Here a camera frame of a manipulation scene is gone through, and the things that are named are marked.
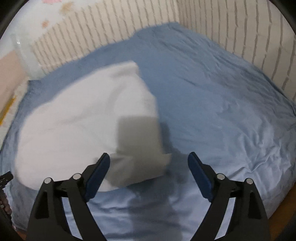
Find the striped wall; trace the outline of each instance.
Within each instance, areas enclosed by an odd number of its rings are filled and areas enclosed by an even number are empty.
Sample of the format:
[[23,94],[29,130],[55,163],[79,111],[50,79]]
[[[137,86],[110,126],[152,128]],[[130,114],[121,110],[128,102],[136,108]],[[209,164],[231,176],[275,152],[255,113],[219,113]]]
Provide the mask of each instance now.
[[253,63],[296,98],[295,34],[269,0],[178,0],[180,23]]
[[147,26],[178,22],[175,0],[104,0],[69,14],[31,49],[45,74]]
[[31,48],[48,74],[136,30],[175,21],[253,63],[296,99],[295,35],[269,0],[104,0],[71,13]]

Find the yellow stripe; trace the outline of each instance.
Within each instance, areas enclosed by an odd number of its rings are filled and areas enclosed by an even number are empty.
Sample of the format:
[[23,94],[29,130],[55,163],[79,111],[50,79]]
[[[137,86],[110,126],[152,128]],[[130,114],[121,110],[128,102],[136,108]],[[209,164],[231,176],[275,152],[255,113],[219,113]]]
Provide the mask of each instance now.
[[3,120],[6,116],[6,114],[8,113],[9,111],[9,108],[12,106],[12,104],[14,103],[15,101],[15,97],[11,98],[8,103],[6,104],[6,106],[4,107],[3,111],[1,111],[0,113],[0,126],[2,125],[3,123]]

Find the metal bolt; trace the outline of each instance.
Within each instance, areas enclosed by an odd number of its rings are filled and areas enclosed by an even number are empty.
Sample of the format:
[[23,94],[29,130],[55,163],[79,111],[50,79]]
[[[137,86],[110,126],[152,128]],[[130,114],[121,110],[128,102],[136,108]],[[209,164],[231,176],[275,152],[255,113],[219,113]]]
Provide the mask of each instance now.
[[219,180],[224,180],[224,179],[225,179],[225,176],[224,176],[224,174],[222,174],[222,173],[218,173],[218,174],[217,174],[217,178],[218,178]]
[[81,178],[81,174],[80,173],[76,173],[73,175],[73,179],[74,180],[78,180],[79,178]]
[[50,177],[48,177],[44,180],[44,183],[49,184],[51,181],[52,181],[52,179]]
[[254,181],[251,178],[247,178],[246,182],[247,182],[247,184],[253,184],[254,183]]

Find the white pillow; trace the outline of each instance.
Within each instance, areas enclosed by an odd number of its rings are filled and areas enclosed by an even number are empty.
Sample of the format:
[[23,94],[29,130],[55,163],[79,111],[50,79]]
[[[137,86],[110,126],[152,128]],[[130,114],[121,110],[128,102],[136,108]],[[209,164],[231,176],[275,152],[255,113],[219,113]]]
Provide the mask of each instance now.
[[134,62],[94,71],[35,109],[20,132],[16,176],[37,190],[47,177],[82,173],[104,152],[111,166],[99,191],[161,176],[170,161],[155,98]]

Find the pale blue fabric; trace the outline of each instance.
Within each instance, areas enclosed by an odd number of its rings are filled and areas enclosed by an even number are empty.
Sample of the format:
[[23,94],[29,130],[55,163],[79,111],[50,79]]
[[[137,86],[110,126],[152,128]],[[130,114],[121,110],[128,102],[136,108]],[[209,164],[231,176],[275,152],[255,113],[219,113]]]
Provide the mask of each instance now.
[[[106,238],[190,240],[209,207],[187,166],[192,151],[216,173],[253,178],[270,216],[295,181],[295,105],[256,67],[177,23],[141,30],[31,81],[0,153],[1,173],[13,171],[18,133],[34,108],[92,70],[127,60],[138,64],[157,98],[172,162],[160,178],[98,193],[89,202]],[[25,229],[36,191],[14,179],[6,192],[15,225]],[[66,201],[65,209],[79,236]]]

